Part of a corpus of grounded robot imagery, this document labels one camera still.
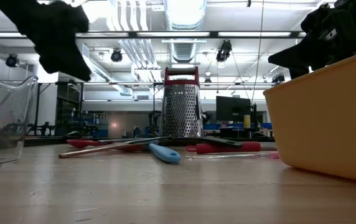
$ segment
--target red object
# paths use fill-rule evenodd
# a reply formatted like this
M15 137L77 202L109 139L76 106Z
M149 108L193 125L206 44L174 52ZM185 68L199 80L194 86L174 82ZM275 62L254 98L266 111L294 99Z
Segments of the red object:
M107 144L112 144L113 142L98 142L88 139L70 139L67 140L67 143L69 143L69 145L73 146L74 148L82 149L87 146L105 146Z
M165 72L166 76L164 77L164 86L168 85L185 85L185 84L192 84L192 85L197 85L200 86L199 82L199 68L196 66L194 70L188 71L188 69L182 69L180 70L173 70L173 71L168 71L168 67L166 68ZM194 80L170 80L171 76L176 76L176 75L194 75L195 79Z
M261 144L259 142L243 142L241 148L234 148L203 143L197 144L196 146L187 146L186 151L196 152L197 154L222 152L260 152Z

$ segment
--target blue spatula handle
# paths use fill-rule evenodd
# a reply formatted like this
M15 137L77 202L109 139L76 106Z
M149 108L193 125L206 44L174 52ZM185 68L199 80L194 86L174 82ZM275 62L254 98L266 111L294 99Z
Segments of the blue spatula handle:
M167 147L158 146L157 144L149 144L150 150L157 156L160 160L169 163L178 163L181 160L180 154Z

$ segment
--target silver duct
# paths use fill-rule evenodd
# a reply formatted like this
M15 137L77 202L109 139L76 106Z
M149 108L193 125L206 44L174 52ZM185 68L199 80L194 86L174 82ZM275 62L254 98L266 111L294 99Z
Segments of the silver duct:
M164 0L164 15L168 30L201 30L207 0ZM195 57L197 44L170 44L172 57L178 63L189 63Z

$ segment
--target ceiling light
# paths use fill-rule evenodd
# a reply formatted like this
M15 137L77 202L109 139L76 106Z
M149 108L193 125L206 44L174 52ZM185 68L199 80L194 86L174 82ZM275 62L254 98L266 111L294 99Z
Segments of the ceiling light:
M276 69L278 69L279 68L279 65L278 66L276 66L276 67L274 67L274 68L272 68L272 70L270 70L269 71L269 73L273 73Z
M77 34L78 39L106 39L110 37L128 37L127 32L87 32Z
M18 32L0 32L0 38L27 38Z
M189 65L189 64L173 64L171 65L171 68L194 68L195 65Z
M84 102L107 102L108 100L83 100Z
M141 83L116 83L117 85L153 85L151 82L141 82Z
M161 40L163 44L206 44L206 40Z
M218 32L219 37L289 37L290 32Z
M137 101L137 100L110 100L110 101L132 102L132 101Z
M235 83L213 83L213 85L234 85ZM200 83L200 85L210 85L208 82Z
M138 37L208 37L210 32L138 32Z
M109 85L109 83L84 83L84 85Z

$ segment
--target red tool handle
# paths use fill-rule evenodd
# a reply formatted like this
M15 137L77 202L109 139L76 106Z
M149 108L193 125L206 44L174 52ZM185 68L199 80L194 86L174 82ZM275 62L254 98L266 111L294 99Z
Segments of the red tool handle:
M222 152L260 152L261 144L259 142L243 142L241 148L218 146L211 144L197 144L196 146L187 146L187 152L205 153L222 153Z
M175 75L194 75L194 80L170 80L171 76ZM164 86L168 85L185 85L185 84L192 84L200 86L199 82L199 68L196 66L194 70L188 71L186 69L182 70L173 70L168 71L168 67L166 68L166 76L164 77Z

